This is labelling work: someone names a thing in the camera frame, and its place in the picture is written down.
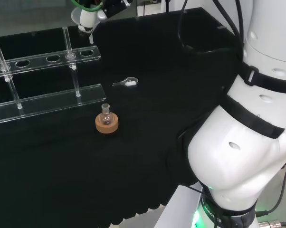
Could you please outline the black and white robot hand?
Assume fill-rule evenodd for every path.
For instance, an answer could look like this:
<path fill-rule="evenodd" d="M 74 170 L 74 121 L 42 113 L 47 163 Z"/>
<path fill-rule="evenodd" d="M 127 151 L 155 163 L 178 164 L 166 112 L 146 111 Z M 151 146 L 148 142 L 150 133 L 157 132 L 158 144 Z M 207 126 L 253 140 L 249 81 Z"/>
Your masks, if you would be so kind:
<path fill-rule="evenodd" d="M 107 16 L 103 11 L 103 0 L 77 0 L 81 9 L 78 30 L 85 35 L 91 34 L 100 22 L 105 22 Z"/>

